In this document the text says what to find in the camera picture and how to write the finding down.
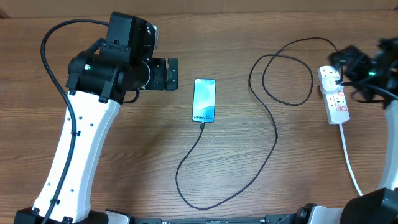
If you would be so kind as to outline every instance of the smartphone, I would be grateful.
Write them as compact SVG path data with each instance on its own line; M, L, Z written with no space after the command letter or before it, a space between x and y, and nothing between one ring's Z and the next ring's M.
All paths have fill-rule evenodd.
M193 88L193 122L214 122L216 112L216 80L196 79Z

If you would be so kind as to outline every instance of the electrical outlet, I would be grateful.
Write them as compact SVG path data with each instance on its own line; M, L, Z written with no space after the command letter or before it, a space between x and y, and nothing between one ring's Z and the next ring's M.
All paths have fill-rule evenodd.
M325 91L322 83L325 80L338 80L340 74L332 66L322 66L318 70L320 89L323 95L323 101L325 103L326 115L328 116L329 124L340 124L349 120L348 106L345 98L345 94L340 86L336 86L334 90L328 86Z

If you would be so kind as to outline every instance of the wall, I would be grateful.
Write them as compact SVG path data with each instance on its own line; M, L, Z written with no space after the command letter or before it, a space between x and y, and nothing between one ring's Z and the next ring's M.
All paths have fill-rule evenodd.
M3 17L393 9L398 0L0 0Z

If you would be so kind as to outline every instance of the white cable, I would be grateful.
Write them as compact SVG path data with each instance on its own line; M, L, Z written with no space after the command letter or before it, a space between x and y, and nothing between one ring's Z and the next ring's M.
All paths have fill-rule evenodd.
M356 179L353 173L353 170L351 168L351 165L349 164L349 159L348 159L348 154L347 154L347 147L346 147L346 139L344 138L344 131L343 131L343 124L338 124L340 127L340 134L341 134L341 142L343 143L343 150L344 150L344 157L346 158L346 163L348 167L349 174L353 180L353 183L355 185L356 191L358 191L359 196L362 196L361 189L359 189L358 184L356 183Z

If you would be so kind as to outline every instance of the charging cable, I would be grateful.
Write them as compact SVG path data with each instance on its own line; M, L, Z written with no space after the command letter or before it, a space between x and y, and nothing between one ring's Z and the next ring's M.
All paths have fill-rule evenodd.
M198 144L198 142L199 142L199 140L200 140L200 138L201 138L201 135L202 135L202 133L203 133L203 129L205 128L205 124L204 124L204 123L201 123L201 124L200 124L200 135L199 135L199 137L198 137L196 143L195 143L195 144L193 145L193 147L189 150L188 154L181 160L180 164L179 164L178 167L177 167L177 171L176 171L176 173L175 173L175 185L177 186L177 191L178 191L178 193L180 194L182 200L183 200L188 206L190 206L191 208L197 209L197 210L209 210L209 209L215 208L215 207L217 207L217 206L219 206L219 205L221 205L221 204L223 204L223 203L225 203L225 202L231 200L232 198L234 198L235 196L239 195L239 194L242 193L243 191L245 191L245 190L246 190L248 187L250 187L250 185L253 184L254 181L259 177L261 171L263 170L264 166L266 165L268 159L270 158L270 156L271 156L272 152L274 151L275 146L276 146L276 144L277 144L277 142L278 142L278 129L277 129L277 125L276 125L275 119L274 119L274 117L273 117L271 111L269 110L269 108L267 107L267 105L258 97L258 95L256 94L256 92L255 92L255 91L253 90L253 88L252 88L252 85L251 85L251 77L252 77L253 70L254 70L254 68L256 67L256 65L259 63L259 61L261 61L263 58L265 58L265 57L271 57L271 59L268 61L267 66L266 66L265 69L264 69L264 72L262 73L261 82L262 82L262 87L263 87L264 91L265 91L265 92L268 94L268 96L270 96L272 99L276 100L276 101L279 102L279 103L282 103L282 104L284 104L284 105L287 105L287 106L300 106L300 105L304 104L304 103L307 102L307 100L310 98L311 92L312 92L312 88L313 88L313 75L312 75L311 68L310 68L305 62L301 61L301 60L298 59L298 58L291 57L291 56L288 56L288 55L281 55L280 53L281 53L283 50L285 50L286 47L288 47L288 46L290 46L290 45L292 45L292 44L294 44L294 43L301 42L301 41L307 41L307 40L322 40L322 41L328 42L328 43L334 48L334 50L337 51L336 45L335 45L333 42L331 42L330 40L325 39L325 38L322 38L322 37L310 37L310 38L305 38L305 39L300 39L300 40L295 40L295 41L293 41L293 42L290 42L290 43L286 44L285 46L283 46L281 49L279 49L275 54L265 54L265 55L259 57L259 58L257 59L257 61L254 63L254 65L253 65L253 67L251 68L251 71L250 71L250 73L249 73L249 80L248 80L249 88L250 88L251 93L254 95L254 97L256 97L256 99L260 102L260 104L264 107L264 109L266 109L266 111L267 111L267 113L268 113L268 115L269 115L269 117L270 117L270 119L271 119L272 125L273 125L273 127L274 127L274 131L275 131L275 141L274 141L274 145L272 146L271 150L269 151L269 153L268 153L268 155L267 155L265 161L262 163L262 166L260 167L260 169L259 169L259 171L257 172L257 174L253 177L253 179L252 179L246 186L244 186L240 191L236 192L234 195L232 195L232 196L230 196L229 198L223 200L222 202L217 203L217 204L215 204L215 205L212 205L212 206L210 206L210 207L203 207L203 208L201 208L201 207L196 207L196 206L193 206L192 204L188 203L187 200L186 200L186 199L183 197L183 195L181 194L180 187L178 186L178 172L179 172L179 170L180 170L180 168L181 168L181 165L183 164L183 162L185 161L185 159L190 155L190 153L191 153L192 150L195 148L195 146ZM295 60L296 62L301 63L302 65L304 65L304 66L308 69L308 71L309 71L309 73L310 73L310 78L311 78L311 81L310 81L311 86L310 86L310 91L308 92L308 96L307 96L302 102L300 102L300 103L289 103L289 102L282 101L282 100L277 99L276 97L274 97L274 96L268 91L268 89L266 88L265 81L264 81L264 77L265 77L265 75L266 75L266 72L267 72L267 69L268 69L269 65L271 64L271 62L272 62L276 57L283 57L283 58L288 58L288 59L291 59L291 60Z

